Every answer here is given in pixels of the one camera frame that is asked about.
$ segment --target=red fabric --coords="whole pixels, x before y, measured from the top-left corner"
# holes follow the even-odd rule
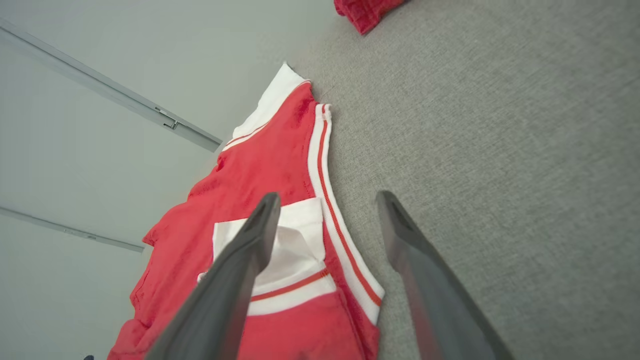
[[[346,16],[361,35],[375,28],[382,17],[404,0],[333,0],[335,11]]]
[[[134,318],[120,331],[108,359],[142,359],[211,266],[216,222],[246,218],[268,192],[282,205],[316,197],[307,162],[316,101],[300,85],[251,138],[224,150],[213,171],[143,239],[154,246],[131,293]],[[378,328],[346,283],[323,226],[325,264],[337,291],[278,313],[246,319],[239,359],[366,359],[378,354]]]

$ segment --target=red garment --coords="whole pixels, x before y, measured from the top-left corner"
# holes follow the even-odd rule
[[[154,251],[131,293],[134,318],[123,325],[108,359],[145,356],[211,266],[217,241],[232,236],[225,230],[247,218],[268,192],[278,192],[282,201],[278,231],[281,221],[308,215],[311,220],[298,224],[302,227],[282,224],[282,232],[310,241],[314,254],[314,245],[320,245],[322,254],[313,255],[318,267],[300,273],[304,278],[266,281],[262,290],[254,286],[238,359],[377,357],[375,323],[384,290],[355,249],[335,204],[326,172],[330,133],[328,105],[318,104],[311,84],[283,65],[213,171],[143,239]],[[311,210],[296,216],[300,206]],[[314,207],[320,214],[317,228],[307,224],[317,218]],[[279,265],[287,270],[289,263]]]
[[[375,28],[382,17],[404,0],[333,0],[335,11],[346,16],[361,35]]]

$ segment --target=white wall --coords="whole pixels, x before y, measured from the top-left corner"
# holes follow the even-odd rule
[[[140,253],[0,215],[0,359],[104,359]]]
[[[68,79],[0,31],[0,206],[142,245],[211,153]]]
[[[331,0],[0,0],[0,17],[225,139],[338,15]]]

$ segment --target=folded cloth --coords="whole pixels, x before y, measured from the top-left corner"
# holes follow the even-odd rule
[[[375,28],[380,19],[404,0],[333,0],[335,11],[346,16],[361,35]]]

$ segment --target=gray carpet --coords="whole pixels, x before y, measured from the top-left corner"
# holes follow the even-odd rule
[[[333,104],[330,172],[416,359],[377,190],[403,202],[518,359],[640,354],[640,3],[413,0],[289,62]]]

